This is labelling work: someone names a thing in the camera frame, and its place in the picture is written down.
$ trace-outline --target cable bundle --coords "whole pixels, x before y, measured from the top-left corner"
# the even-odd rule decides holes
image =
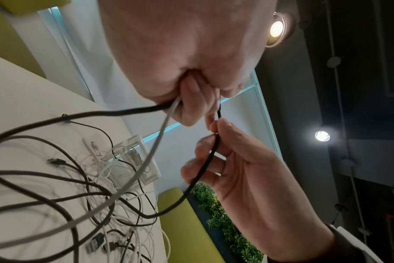
[[[67,221],[67,223],[65,223],[64,225],[59,226],[58,228],[49,230],[44,233],[36,234],[36,235],[30,236],[30,237],[24,237],[24,238],[20,238],[20,239],[16,239],[16,240],[2,242],[2,243],[0,243],[0,249],[33,242],[33,241],[36,241],[36,240],[39,240],[42,238],[50,237],[54,234],[60,233],[65,230],[71,230],[72,239],[73,239],[72,246],[68,247],[67,249],[65,249],[59,253],[56,253],[54,255],[51,255],[51,256],[48,256],[48,257],[45,257],[42,259],[9,260],[9,259],[5,259],[5,258],[0,257],[0,262],[5,262],[5,263],[21,263],[21,262],[22,263],[45,263],[45,262],[51,262],[51,261],[57,260],[65,255],[69,254],[70,252],[73,252],[73,258],[74,258],[73,262],[77,263],[77,262],[79,262],[79,248],[80,248],[80,246],[85,244],[91,238],[93,238],[91,240],[91,242],[93,242],[93,243],[95,243],[97,241],[100,241],[102,243],[104,242],[102,240],[102,236],[100,234],[97,234],[100,230],[103,230],[103,238],[106,241],[105,249],[108,254],[111,252],[112,249],[114,250],[114,249],[117,249],[118,247],[123,248],[123,255],[121,257],[120,262],[124,262],[125,255],[128,250],[132,251],[132,255],[130,257],[131,260],[129,261],[129,263],[134,263],[134,262],[141,263],[141,262],[143,262],[143,260],[152,262],[155,248],[152,244],[151,231],[152,231],[152,228],[155,227],[154,223],[156,222],[156,218],[173,210],[174,208],[179,206],[187,198],[187,196],[191,193],[192,188],[196,185],[198,180],[203,176],[208,165],[210,164],[211,160],[213,159],[214,153],[217,150],[217,147],[220,143],[220,138],[219,138],[219,136],[217,136],[209,157],[207,158],[206,162],[204,163],[204,165],[202,166],[202,168],[200,169],[200,171],[198,172],[197,176],[194,178],[194,180],[192,181],[190,186],[184,192],[183,196],[177,202],[175,202],[170,207],[168,207],[167,209],[160,211],[160,212],[156,212],[156,209],[155,209],[156,203],[155,203],[155,205],[153,205],[150,202],[150,199],[147,196],[148,193],[143,191],[143,188],[141,186],[139,178],[140,178],[141,174],[145,171],[149,162],[151,161],[151,159],[152,159],[152,157],[153,157],[153,155],[154,155],[154,153],[161,141],[162,135],[163,135],[164,130],[168,124],[168,121],[171,118],[172,114],[174,113],[174,111],[175,111],[176,107],[178,106],[178,104],[180,103],[180,101],[181,101],[180,98],[177,98],[176,100],[174,100],[172,102],[157,105],[157,106],[152,106],[152,107],[135,108],[135,109],[129,109],[129,110],[120,110],[120,111],[92,111],[92,112],[78,113],[78,114],[72,114],[72,115],[64,115],[62,117],[57,117],[57,118],[53,118],[53,119],[49,119],[49,120],[45,120],[45,121],[40,121],[37,123],[21,126],[21,127],[6,131],[4,133],[1,133],[0,134],[0,143],[3,143],[8,140],[15,140],[15,139],[30,139],[30,140],[37,140],[37,141],[46,143],[49,146],[57,149],[64,156],[66,156],[66,158],[71,162],[71,164],[67,163],[64,160],[60,160],[60,159],[51,159],[51,160],[49,160],[49,162],[54,165],[65,166],[66,168],[71,168],[72,170],[75,170],[77,173],[79,173],[81,175],[83,180],[65,178],[65,177],[51,175],[51,174],[42,173],[42,172],[0,170],[0,184],[1,185],[5,186],[7,188],[10,188],[18,193],[21,193],[23,195],[26,195],[28,197],[35,199],[35,201],[33,201],[33,202],[2,206],[2,207],[0,207],[0,213],[8,212],[8,211],[15,210],[15,209],[27,208],[30,206],[48,205],[51,208],[55,209],[58,213],[60,213]],[[47,140],[44,140],[44,139],[41,139],[38,137],[34,137],[34,136],[26,136],[26,135],[15,136],[15,134],[20,133],[20,132],[24,132],[27,130],[31,130],[31,129],[35,129],[35,128],[39,128],[39,127],[43,127],[43,126],[47,126],[47,125],[51,125],[51,124],[55,124],[55,123],[60,123],[60,122],[64,122],[64,121],[66,121],[66,122],[70,121],[75,124],[88,126],[88,125],[85,125],[82,123],[76,123],[76,122],[72,121],[72,120],[84,118],[84,117],[123,116],[123,115],[130,115],[130,114],[154,112],[154,111],[164,110],[164,109],[168,109],[168,108],[169,108],[169,111],[168,111],[166,119],[163,122],[160,133],[159,133],[154,145],[152,146],[151,150],[149,151],[148,156],[143,161],[143,164],[139,167],[138,170],[136,170],[131,164],[129,164],[128,162],[125,162],[128,165],[132,166],[132,168],[135,171],[135,174],[125,185],[123,185],[121,188],[119,188],[118,191],[116,191],[116,189],[112,188],[111,184],[106,184],[105,183],[106,180],[104,179],[105,177],[103,177],[102,174],[100,174],[100,173],[96,174],[96,176],[97,176],[96,181],[89,178],[88,174],[82,169],[80,164],[77,163],[68,153],[66,153],[63,149],[61,149],[57,145],[55,145]],[[218,114],[218,117],[220,118],[221,117],[220,109],[217,112],[217,114]],[[111,145],[112,145],[111,152],[112,152],[112,155],[114,156],[113,142],[108,135],[107,135],[107,137],[111,141]],[[43,197],[39,194],[36,194],[32,191],[29,191],[25,188],[22,188],[19,185],[15,185],[15,184],[9,182],[8,180],[4,179],[4,177],[6,175],[30,175],[30,176],[36,176],[36,177],[49,178],[52,180],[60,180],[60,181],[76,183],[76,184],[84,185],[85,192],[78,194],[78,195],[65,197],[65,198],[48,199],[48,198]],[[100,184],[101,180],[106,184],[107,187]],[[141,188],[141,193],[131,192],[132,185],[136,181],[139,182],[139,186]],[[131,196],[133,195],[134,197],[130,198],[130,199],[125,199],[125,198],[128,198],[127,195],[131,195]],[[144,214],[142,212],[143,204],[141,203],[141,198],[140,198],[142,195],[144,195],[148,199],[150,205],[153,207],[153,209],[154,209],[153,214]],[[62,206],[60,206],[59,203],[64,202],[64,201],[77,199],[77,198],[85,198],[86,199],[87,212],[84,215],[82,215],[81,217],[74,219]],[[138,204],[139,204],[138,208],[135,207],[134,205],[130,204],[130,201],[134,201],[134,199],[138,200]],[[125,214],[123,214],[123,215],[118,214],[117,213],[118,211],[116,211],[115,208],[122,209],[126,215]],[[130,217],[127,209],[129,209],[130,211],[133,211],[134,213],[137,214],[136,220],[132,219]],[[88,235],[86,235],[82,239],[79,239],[77,225],[86,219],[91,219],[95,223],[96,227]],[[153,219],[153,221],[152,222],[145,222],[144,219]],[[106,229],[105,229],[106,226],[112,227],[112,229],[109,231],[106,231]],[[139,238],[139,232],[138,232],[139,227],[141,227],[141,229],[146,231],[148,234],[147,238],[143,242],[141,242],[141,240]],[[121,238],[117,242],[109,242],[108,234],[110,234],[110,233],[118,233],[121,236]],[[150,251],[148,251],[147,246],[144,246],[144,244],[147,241],[150,242],[150,244],[149,244]],[[148,257],[142,254],[141,248],[144,248],[146,250]]]

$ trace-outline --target green plant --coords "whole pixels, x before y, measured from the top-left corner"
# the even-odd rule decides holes
[[[207,221],[208,226],[221,229],[226,244],[230,245],[232,252],[240,255],[248,263],[261,263],[263,254],[250,244],[232,223],[214,191],[207,185],[198,183],[192,193],[200,202],[199,207],[211,216]]]

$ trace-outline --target lime green cushion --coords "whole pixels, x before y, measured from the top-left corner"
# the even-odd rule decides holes
[[[0,57],[45,78],[40,65],[28,50],[18,33],[0,14]]]
[[[71,0],[0,0],[0,5],[11,14],[19,16],[70,2]]]
[[[173,188],[158,196],[158,210],[176,202],[183,192]],[[160,217],[161,227],[171,244],[169,263],[224,263],[197,215],[185,200],[180,206]]]

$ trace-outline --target white table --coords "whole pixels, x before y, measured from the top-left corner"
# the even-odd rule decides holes
[[[61,116],[63,113],[73,114],[91,110],[103,110],[103,108],[0,58],[0,132],[27,123]],[[131,137],[119,117],[91,117],[78,121],[105,130],[115,144]],[[38,128],[24,134],[38,136],[56,143],[73,157],[82,153],[87,154],[81,141],[83,137],[100,135],[104,142],[107,141],[107,138],[97,130],[65,123]],[[0,145],[0,169],[32,170],[69,176],[46,163],[47,159],[54,157],[64,159],[57,150],[36,141],[13,140]],[[81,179],[76,173],[72,173],[71,176]],[[79,185],[62,181],[29,176],[8,176],[5,178],[49,198],[81,193]],[[145,187],[145,191],[152,190],[153,184]],[[152,202],[155,202],[154,195],[151,194],[149,197]],[[0,186],[0,205],[26,201],[33,200]],[[145,213],[153,212],[145,199],[143,199],[143,204],[146,204]],[[60,205],[67,209],[73,218],[85,213],[80,199],[63,202]],[[46,205],[0,214],[0,242],[40,233],[64,223],[64,218]],[[90,221],[79,224],[79,238],[84,237],[93,228],[94,225]],[[155,237],[154,262],[162,263],[166,259],[162,234],[157,228],[154,228],[152,232]],[[49,256],[71,245],[71,233],[65,231],[30,244],[0,250],[0,256],[10,259],[36,259]],[[72,262],[72,254],[68,254],[57,262]],[[111,257],[111,262],[119,260],[119,253],[113,252],[113,255],[118,256]],[[80,247],[80,262],[102,263],[105,261],[106,255],[101,251],[87,255],[84,246]]]

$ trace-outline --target sleeve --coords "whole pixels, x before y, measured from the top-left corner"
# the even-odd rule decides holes
[[[327,225],[336,241],[333,247],[319,258],[300,263],[383,263],[373,251],[344,228]],[[282,263],[268,258],[269,263]]]

